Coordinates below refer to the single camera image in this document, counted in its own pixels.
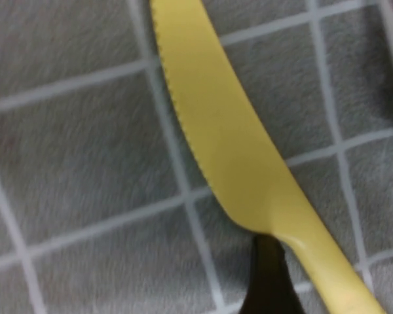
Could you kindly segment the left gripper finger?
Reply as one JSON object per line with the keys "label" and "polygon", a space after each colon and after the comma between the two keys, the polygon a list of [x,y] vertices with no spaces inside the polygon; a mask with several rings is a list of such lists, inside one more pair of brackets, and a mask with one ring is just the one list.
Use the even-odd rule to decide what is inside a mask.
{"label": "left gripper finger", "polygon": [[253,238],[250,282],[240,309],[241,314],[304,313],[293,287],[285,251],[269,235]]}

